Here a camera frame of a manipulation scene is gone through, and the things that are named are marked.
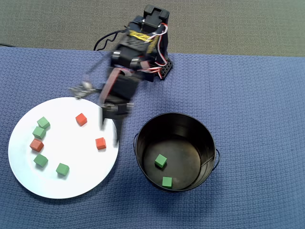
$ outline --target black cable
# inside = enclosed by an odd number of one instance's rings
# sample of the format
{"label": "black cable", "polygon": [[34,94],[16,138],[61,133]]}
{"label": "black cable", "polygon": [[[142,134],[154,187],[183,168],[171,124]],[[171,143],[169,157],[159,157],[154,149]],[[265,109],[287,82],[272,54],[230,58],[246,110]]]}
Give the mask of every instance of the black cable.
{"label": "black cable", "polygon": [[89,75],[91,74],[98,66],[100,66],[100,64],[105,61],[108,57],[110,57],[112,54],[112,52],[109,52],[108,54],[104,54],[104,56],[99,60],[97,61],[97,63],[94,64],[94,66],[92,66],[87,72],[86,74]]}
{"label": "black cable", "polygon": [[131,21],[131,22],[128,23],[128,26],[129,26],[131,23],[134,23],[134,24],[142,24],[142,21]]}
{"label": "black cable", "polygon": [[111,33],[109,33],[109,34],[107,34],[107,35],[105,35],[105,36],[103,36],[102,38],[100,38],[97,42],[96,42],[96,44],[95,44],[95,46],[94,46],[94,51],[96,50],[96,48],[97,48],[97,46],[98,46],[98,44],[102,41],[102,40],[104,40],[106,37],[109,37],[109,36],[111,36],[111,35],[114,35],[115,34],[115,36],[114,36],[114,38],[112,39],[112,40],[110,40],[110,39],[107,39],[106,40],[106,42],[105,42],[105,45],[104,45],[104,47],[102,47],[101,49],[98,49],[97,51],[100,51],[100,50],[103,50],[103,49],[105,49],[106,48],[106,45],[107,45],[107,41],[109,41],[109,42],[113,42],[115,39],[116,39],[116,36],[118,35],[118,33],[120,33],[120,32],[126,32],[126,30],[117,30],[117,31],[114,31],[114,32],[111,32]]}
{"label": "black cable", "polygon": [[0,43],[0,46],[6,46],[6,47],[15,47],[14,45],[5,44],[5,43]]}

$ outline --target cube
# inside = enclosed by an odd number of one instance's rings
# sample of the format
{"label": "cube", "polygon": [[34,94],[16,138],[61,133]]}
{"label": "cube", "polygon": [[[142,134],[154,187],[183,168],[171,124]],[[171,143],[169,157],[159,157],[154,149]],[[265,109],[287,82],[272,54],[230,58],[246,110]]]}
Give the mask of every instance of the cube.
{"label": "cube", "polygon": [[166,163],[167,158],[164,157],[163,155],[159,154],[156,158],[156,160],[154,161],[154,163],[159,166],[160,168],[163,168],[163,166]]}
{"label": "cube", "polygon": [[34,139],[34,140],[32,141],[32,143],[30,144],[30,147],[31,147],[33,150],[35,150],[35,151],[37,151],[37,152],[40,152],[41,149],[43,148],[43,143],[42,143],[41,141],[37,140],[37,139]]}
{"label": "cube", "polygon": [[105,149],[106,148],[106,142],[103,137],[98,138],[95,140],[97,149]]}
{"label": "cube", "polygon": [[37,121],[39,127],[45,129],[50,126],[50,123],[45,117],[42,117],[40,120]]}
{"label": "cube", "polygon": [[33,131],[33,135],[36,137],[36,138],[39,138],[39,139],[43,139],[43,137],[46,135],[46,130],[37,126],[35,128],[35,130]]}
{"label": "cube", "polygon": [[162,186],[166,188],[172,188],[172,178],[163,177]]}
{"label": "cube", "polygon": [[80,126],[87,123],[87,118],[83,115],[83,113],[80,113],[78,116],[76,116],[75,119],[76,119],[78,125],[80,125]]}
{"label": "cube", "polygon": [[43,155],[41,155],[41,154],[38,154],[38,155],[35,157],[34,162],[35,162],[37,165],[39,165],[39,166],[41,166],[41,167],[44,167],[44,166],[46,165],[46,163],[48,162],[48,159],[47,159],[45,156],[43,156]]}
{"label": "cube", "polygon": [[69,166],[64,165],[62,163],[59,163],[59,165],[58,165],[58,167],[56,169],[56,172],[61,174],[61,175],[63,175],[63,176],[65,176],[65,175],[67,175],[69,169],[70,169]]}

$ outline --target bucket handle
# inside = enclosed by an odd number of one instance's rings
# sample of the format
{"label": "bucket handle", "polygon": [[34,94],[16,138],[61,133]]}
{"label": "bucket handle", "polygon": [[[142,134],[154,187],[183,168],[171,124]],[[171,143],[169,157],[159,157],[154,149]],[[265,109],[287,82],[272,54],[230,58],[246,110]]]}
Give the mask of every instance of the bucket handle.
{"label": "bucket handle", "polygon": [[[138,134],[139,134],[139,133],[136,133],[135,136],[134,136],[134,138],[133,138],[133,151],[134,151],[134,154],[135,154],[135,140],[136,140]],[[218,153],[218,161],[217,161],[216,165],[214,166],[214,168],[213,168],[211,171],[213,171],[214,169],[216,169],[217,166],[218,166],[218,164],[219,164],[219,162],[220,162],[220,153],[219,153],[218,149],[216,149],[216,152]]]}
{"label": "bucket handle", "polygon": [[213,171],[214,169],[216,169],[217,166],[218,166],[218,164],[219,164],[219,162],[220,162],[220,153],[219,153],[218,149],[216,149],[216,152],[218,153],[218,161],[217,161],[216,165],[214,166],[214,168],[213,168],[211,171]]}
{"label": "bucket handle", "polygon": [[136,133],[134,138],[133,138],[133,151],[134,151],[134,154],[135,154],[135,139],[136,137],[138,136],[139,133]]}

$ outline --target blue tablecloth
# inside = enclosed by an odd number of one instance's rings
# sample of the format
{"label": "blue tablecloth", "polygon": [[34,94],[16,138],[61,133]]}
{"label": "blue tablecloth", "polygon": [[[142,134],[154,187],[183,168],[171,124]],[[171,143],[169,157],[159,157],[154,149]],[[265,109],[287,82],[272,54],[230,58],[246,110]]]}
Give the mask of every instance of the blue tablecloth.
{"label": "blue tablecloth", "polygon": [[[105,54],[0,48],[0,228],[304,228],[305,58],[170,54],[165,81],[141,82],[104,181],[63,200],[26,190],[8,161],[15,125],[34,106],[70,96],[67,88]],[[105,82],[106,66],[92,72],[95,86]],[[133,153],[134,135],[164,112],[200,120],[222,153],[218,168],[188,192],[154,188]]]}

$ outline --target floor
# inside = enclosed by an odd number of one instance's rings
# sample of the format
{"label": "floor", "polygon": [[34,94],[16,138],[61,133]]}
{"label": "floor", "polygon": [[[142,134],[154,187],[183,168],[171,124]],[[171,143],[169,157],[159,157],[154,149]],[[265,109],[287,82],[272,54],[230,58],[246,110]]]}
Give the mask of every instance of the floor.
{"label": "floor", "polygon": [[305,56],[304,0],[2,0],[0,42],[92,50],[146,4],[170,12],[169,52]]}

